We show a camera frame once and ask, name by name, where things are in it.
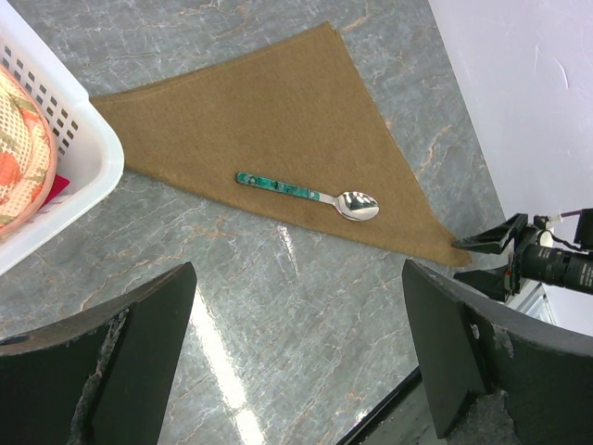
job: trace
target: black cylinder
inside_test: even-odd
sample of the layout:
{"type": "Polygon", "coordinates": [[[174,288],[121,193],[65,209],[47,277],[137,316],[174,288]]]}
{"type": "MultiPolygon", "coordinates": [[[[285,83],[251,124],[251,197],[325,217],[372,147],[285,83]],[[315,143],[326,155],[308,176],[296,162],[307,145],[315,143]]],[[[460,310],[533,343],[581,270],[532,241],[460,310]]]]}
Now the black cylinder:
{"type": "Polygon", "coordinates": [[[581,253],[532,245],[519,259],[522,278],[593,295],[593,258],[581,253]]]}

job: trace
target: metal spoon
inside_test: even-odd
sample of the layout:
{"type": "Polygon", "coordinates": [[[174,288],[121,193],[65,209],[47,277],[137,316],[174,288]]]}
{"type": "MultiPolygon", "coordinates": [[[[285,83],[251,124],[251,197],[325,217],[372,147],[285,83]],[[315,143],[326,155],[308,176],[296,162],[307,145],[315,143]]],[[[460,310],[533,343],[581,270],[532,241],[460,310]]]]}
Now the metal spoon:
{"type": "Polygon", "coordinates": [[[315,190],[273,181],[272,179],[262,178],[255,174],[237,173],[234,179],[239,184],[252,185],[265,190],[271,190],[272,192],[284,193],[293,197],[303,197],[311,201],[330,204],[337,209],[340,215],[352,221],[370,220],[370,218],[379,213],[379,204],[377,201],[360,192],[344,192],[339,197],[330,197],[315,190]]]}

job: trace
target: gray tabletop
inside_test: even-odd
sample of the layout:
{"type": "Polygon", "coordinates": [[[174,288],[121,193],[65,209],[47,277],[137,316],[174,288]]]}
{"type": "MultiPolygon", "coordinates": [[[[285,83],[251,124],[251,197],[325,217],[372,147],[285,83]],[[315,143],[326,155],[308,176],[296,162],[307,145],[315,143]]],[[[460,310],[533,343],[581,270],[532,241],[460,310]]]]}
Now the gray tabletop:
{"type": "MultiPolygon", "coordinates": [[[[14,6],[91,95],[222,62],[329,20],[440,221],[464,236],[502,219],[425,0],[14,6]]],[[[191,261],[198,292],[160,443],[332,444],[417,364],[405,259],[125,172],[107,199],[0,277],[0,337],[191,261]]]]}

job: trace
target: spoon handle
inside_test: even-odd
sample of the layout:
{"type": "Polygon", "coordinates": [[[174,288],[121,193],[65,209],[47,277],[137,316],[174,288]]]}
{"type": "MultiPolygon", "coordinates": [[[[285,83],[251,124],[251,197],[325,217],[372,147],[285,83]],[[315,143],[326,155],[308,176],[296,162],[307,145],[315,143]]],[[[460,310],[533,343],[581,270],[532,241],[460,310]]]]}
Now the spoon handle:
{"type": "Polygon", "coordinates": [[[280,181],[273,181],[272,179],[262,178],[255,174],[237,173],[234,179],[239,184],[252,185],[257,188],[284,193],[285,195],[291,195],[293,197],[303,197],[305,199],[310,199],[311,201],[320,200],[320,193],[315,190],[309,190],[308,188],[299,187],[298,185],[281,183],[280,181]]]}

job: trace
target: plastic laundry basket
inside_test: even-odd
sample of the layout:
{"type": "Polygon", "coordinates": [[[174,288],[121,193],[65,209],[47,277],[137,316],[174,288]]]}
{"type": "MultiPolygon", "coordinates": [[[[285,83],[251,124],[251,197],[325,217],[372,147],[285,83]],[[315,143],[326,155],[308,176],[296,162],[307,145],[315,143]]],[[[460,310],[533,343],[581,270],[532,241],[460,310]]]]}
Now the plastic laundry basket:
{"type": "Polygon", "coordinates": [[[2,274],[115,188],[123,152],[86,90],[6,0],[0,0],[0,62],[47,117],[57,140],[57,173],[70,180],[60,196],[0,241],[2,274]]]}

